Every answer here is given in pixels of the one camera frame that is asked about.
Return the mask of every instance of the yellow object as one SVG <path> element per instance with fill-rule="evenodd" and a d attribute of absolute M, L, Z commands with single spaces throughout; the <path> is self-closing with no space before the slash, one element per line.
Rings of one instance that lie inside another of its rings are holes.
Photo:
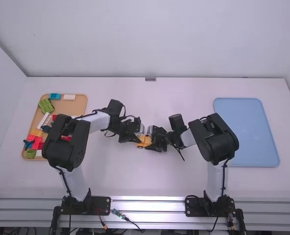
<path fill-rule="evenodd" d="M 141 143 L 137 143 L 138 148 L 145 148 L 146 146 L 151 145 L 151 137 L 148 135 L 140 135 L 138 138 L 141 140 Z"/>
<path fill-rule="evenodd" d="M 31 132 L 31 135 L 38 136 L 38 137 L 41 137 L 42 134 L 43 134 L 43 132 L 41 130 L 38 130 L 38 129 L 34 129 Z"/>

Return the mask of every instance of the teal toy block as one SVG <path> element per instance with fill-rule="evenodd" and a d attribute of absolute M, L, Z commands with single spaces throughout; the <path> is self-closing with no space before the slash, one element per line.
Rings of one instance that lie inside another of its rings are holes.
<path fill-rule="evenodd" d="M 61 94 L 58 94 L 58 93 L 51 93 L 51 94 L 49 95 L 49 99 L 60 100 L 60 99 L 61 99 Z"/>

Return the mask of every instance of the black wire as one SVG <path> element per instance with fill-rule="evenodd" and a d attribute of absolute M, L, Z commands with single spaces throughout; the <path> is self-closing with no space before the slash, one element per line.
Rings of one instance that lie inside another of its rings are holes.
<path fill-rule="evenodd" d="M 120 235 L 123 235 L 125 232 L 127 231 L 127 229 L 126 230 L 124 230 L 122 233 L 120 233 Z"/>
<path fill-rule="evenodd" d="M 81 115 L 81 116 L 75 117 L 73 119 L 85 118 L 85 117 L 88 117 L 88 116 L 91 116 L 91 115 L 95 115 L 95 114 L 97 114 L 97 110 L 96 109 L 94 109 L 90 114 Z"/>
<path fill-rule="evenodd" d="M 129 222 L 131 222 L 132 224 L 134 224 L 138 228 L 138 229 L 135 229 L 136 231 L 141 232 L 141 233 L 145 232 L 144 229 L 140 229 L 140 227 L 136 223 L 134 223 L 133 221 L 130 220 Z"/>
<path fill-rule="evenodd" d="M 66 186 L 66 188 L 67 188 L 67 193 L 69 194 L 70 197 L 72 197 L 72 195 L 71 195 L 71 191 L 70 191 L 70 188 L 69 188 L 69 186 L 68 186 L 68 183 L 67 183 L 67 180 L 66 180 L 66 177 L 65 177 L 65 173 L 63 172 L 63 170 L 62 170 L 62 169 L 59 169 L 59 168 L 56 167 L 56 166 L 52 166 L 52 165 L 50 165 L 50 166 L 51 166 L 52 168 L 55 168 L 56 170 L 58 170 L 58 171 L 59 171 L 59 174 L 62 175 L 63 182 L 65 183 L 65 186 Z"/>
<path fill-rule="evenodd" d="M 224 162 L 223 166 L 222 166 L 222 167 L 223 167 L 223 176 L 222 176 L 221 196 L 223 196 L 223 192 L 224 192 L 224 190 L 225 190 L 225 186 L 224 186 L 225 169 L 226 169 L 226 167 L 228 167 L 228 166 L 227 166 L 228 161 L 229 161 L 229 159 L 227 159 L 227 160 Z M 219 218 L 219 216 L 218 216 L 217 219 L 215 220 L 215 223 L 214 223 L 213 228 L 212 228 L 211 230 L 207 230 L 208 232 L 211 233 L 211 232 L 215 229 L 215 226 L 216 226 L 216 224 L 217 224 L 218 218 Z"/>
<path fill-rule="evenodd" d="M 172 146 L 175 148 L 175 150 L 180 154 L 181 158 L 183 159 L 183 161 L 185 161 L 184 157 L 182 156 L 182 153 L 180 151 L 180 148 L 178 148 L 177 146 L 175 146 L 174 144 L 172 144 Z"/>
<path fill-rule="evenodd" d="M 125 105 L 123 105 L 123 107 L 124 107 L 123 117 L 125 117 L 125 114 L 126 114 L 126 108 L 125 108 Z"/>
<path fill-rule="evenodd" d="M 129 118 L 129 117 L 133 117 L 133 118 L 136 118 L 136 117 L 135 117 L 135 116 L 133 116 L 133 115 L 128 115 L 128 116 L 122 116 L 122 117 L 123 117 L 123 119 L 127 119 L 127 118 Z"/>
<path fill-rule="evenodd" d="M 72 229 L 71 231 L 70 231 L 70 234 L 74 231 L 74 230 L 76 230 L 77 228 L 75 228 L 75 229 Z"/>
<path fill-rule="evenodd" d="M 208 232 L 211 233 L 211 232 L 215 229 L 215 226 L 216 226 L 216 224 L 217 224 L 218 218 L 219 218 L 219 217 L 216 218 L 213 228 L 212 228 L 211 230 L 207 230 Z"/>
<path fill-rule="evenodd" d="M 228 167 L 227 166 L 227 162 L 229 161 L 229 159 L 227 159 L 226 161 L 225 161 L 225 163 L 223 164 L 223 177 L 222 177 L 222 188 L 221 188 L 221 196 L 223 196 L 223 192 L 224 192 L 224 190 L 225 190 L 225 186 L 224 186 L 224 179 L 225 179 L 225 169 L 226 169 L 226 167 Z"/>
<path fill-rule="evenodd" d="M 11 235 L 13 232 L 15 232 L 17 229 L 19 229 L 19 228 L 15 228 L 14 230 L 12 230 L 11 232 L 9 232 L 9 233 L 3 233 L 3 234 L 7 234 L 7 235 Z"/>
<path fill-rule="evenodd" d="M 107 133 L 108 133 L 108 131 L 106 130 L 106 133 L 104 134 L 104 136 L 107 137 L 107 138 L 110 138 L 110 137 L 113 137 L 113 136 L 116 135 L 116 134 L 113 134 L 113 135 L 107 136 L 107 135 L 106 135 Z"/>
<path fill-rule="evenodd" d="M 118 231 L 118 230 L 119 230 L 119 229 L 115 229 L 115 230 L 112 231 L 112 230 L 110 229 L 110 231 L 111 231 L 112 234 L 115 233 L 115 232 Z"/>
<path fill-rule="evenodd" d="M 71 233 L 71 214 L 69 215 L 69 234 Z"/>

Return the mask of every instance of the white table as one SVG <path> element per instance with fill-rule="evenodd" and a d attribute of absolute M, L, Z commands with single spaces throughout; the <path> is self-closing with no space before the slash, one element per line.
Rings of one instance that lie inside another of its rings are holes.
<path fill-rule="evenodd" d="M 144 78 L 29 78 L 0 148 L 3 226 L 19 220 L 22 226 L 48 227 L 52 208 L 64 194 L 58 174 L 46 161 L 21 158 L 22 140 L 45 93 L 86 94 L 87 113 L 106 107 L 114 98 L 126 106 L 128 115 L 140 116 L 145 126 L 166 130 L 170 130 L 168 116 L 172 114 L 181 113 L 187 124 L 213 113 L 217 97 L 260 99 L 280 165 L 230 168 L 229 192 L 244 210 L 247 229 L 290 230 L 290 92 L 284 79 L 256 78 L 157 78 L 157 82 Z M 133 143 L 120 144 L 118 137 L 103 134 L 90 135 L 82 163 L 93 195 L 112 196 L 116 199 L 112 207 L 126 211 L 144 228 L 212 228 L 213 218 L 186 218 L 183 213 L 183 197 L 202 196 L 206 186 L 206 162 L 196 146 L 183 150 L 183 162 L 171 147 L 166 153 L 156 153 Z M 61 220 L 61 226 L 67 226 L 68 217 Z M 73 227 L 100 227 L 96 216 L 73 216 L 72 221 Z M 105 221 L 116 228 L 132 228 L 113 216 Z M 220 219 L 216 228 L 224 229 L 224 222 Z"/>

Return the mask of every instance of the black cable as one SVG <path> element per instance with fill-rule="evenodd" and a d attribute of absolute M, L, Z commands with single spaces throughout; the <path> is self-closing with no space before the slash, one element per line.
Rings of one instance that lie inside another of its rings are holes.
<path fill-rule="evenodd" d="M 92 116 L 92 115 L 95 115 L 95 114 L 97 114 L 97 110 L 96 109 L 94 109 L 90 114 L 81 115 L 81 116 L 75 117 L 73 119 L 85 118 L 85 117 Z"/>
<path fill-rule="evenodd" d="M 219 217 L 216 218 L 213 228 L 211 230 L 207 230 L 208 232 L 211 233 L 215 229 L 215 226 L 217 224 L 218 219 L 219 219 Z"/>
<path fill-rule="evenodd" d="M 227 166 L 228 161 L 229 161 L 229 159 L 227 159 L 227 160 L 224 162 L 223 166 L 222 166 L 222 167 L 223 167 L 223 176 L 222 176 L 221 196 L 223 196 L 223 192 L 224 192 L 224 190 L 225 190 L 225 186 L 224 186 L 225 169 L 226 169 L 226 167 L 228 167 L 228 166 Z M 215 223 L 214 223 L 213 228 L 212 228 L 211 230 L 207 230 L 208 232 L 211 233 L 211 232 L 215 229 L 215 226 L 216 226 L 216 224 L 217 224 L 218 218 L 219 218 L 219 216 L 218 216 L 217 219 L 215 220 Z"/>
<path fill-rule="evenodd" d="M 71 233 L 71 214 L 69 215 L 69 234 Z"/>
<path fill-rule="evenodd" d="M 127 118 L 129 118 L 129 117 L 133 117 L 133 118 L 136 118 L 135 116 L 133 116 L 133 115 L 128 115 L 128 116 L 122 116 L 121 118 L 121 120 L 124 120 L 124 119 L 127 119 Z"/>
<path fill-rule="evenodd" d="M 75 228 L 75 229 L 72 229 L 71 231 L 70 231 L 70 234 L 74 231 L 74 230 L 76 230 L 77 228 Z"/>
<path fill-rule="evenodd" d="M 140 227 L 139 227 L 136 223 L 134 223 L 134 222 L 131 221 L 131 220 L 130 220 L 130 222 L 131 222 L 132 224 L 134 224 L 134 225 L 137 227 L 137 229 L 135 229 L 136 231 L 141 232 L 141 233 L 144 233 L 144 232 L 145 232 L 145 230 L 144 230 L 144 229 L 140 229 Z"/>
<path fill-rule="evenodd" d="M 185 161 L 184 157 L 182 156 L 182 153 L 180 151 L 180 148 L 178 148 L 177 146 L 175 146 L 174 144 L 172 144 L 172 146 L 175 148 L 175 150 L 178 152 L 178 154 L 180 154 L 181 158 L 183 159 L 183 161 Z"/>
<path fill-rule="evenodd" d="M 108 131 L 106 130 L 106 133 L 104 134 L 104 136 L 107 137 L 107 138 L 110 138 L 110 137 L 113 137 L 113 136 L 116 135 L 116 134 L 113 134 L 113 135 L 107 136 L 107 135 L 106 135 L 107 133 L 108 133 Z"/>
<path fill-rule="evenodd" d="M 12 235 L 14 232 L 16 232 L 19 228 L 15 228 L 14 230 L 12 230 L 11 232 L 9 233 L 3 233 L 3 234 L 6 234 L 6 235 Z"/>
<path fill-rule="evenodd" d="M 70 191 L 70 188 L 69 188 L 69 186 L 68 186 L 68 183 L 67 183 L 67 180 L 66 180 L 66 177 L 65 177 L 65 173 L 63 172 L 63 170 L 62 170 L 62 169 L 59 169 L 59 168 L 56 167 L 56 166 L 52 166 L 52 165 L 50 165 L 50 166 L 51 166 L 52 168 L 55 168 L 56 170 L 58 170 L 58 171 L 59 171 L 59 174 L 62 175 L 63 182 L 65 183 L 65 186 L 66 186 L 66 188 L 67 188 L 67 193 L 69 194 L 70 197 L 72 197 L 72 195 L 71 195 L 71 191 Z"/>
<path fill-rule="evenodd" d="M 132 224 L 134 224 L 138 228 L 138 229 L 135 229 L 136 231 L 141 232 L 141 233 L 144 233 L 145 232 L 144 229 L 140 229 L 140 227 L 136 223 L 134 223 L 133 221 L 131 221 L 128 217 L 124 218 L 124 220 L 125 221 L 128 221 L 128 222 L 130 222 Z"/>
<path fill-rule="evenodd" d="M 122 233 L 120 233 L 119 235 L 123 235 L 125 232 L 127 231 L 127 229 L 126 230 L 124 230 Z"/>
<path fill-rule="evenodd" d="M 123 105 L 123 107 L 124 107 L 123 117 L 125 117 L 125 114 L 126 114 L 126 108 L 125 108 L 125 105 Z"/>

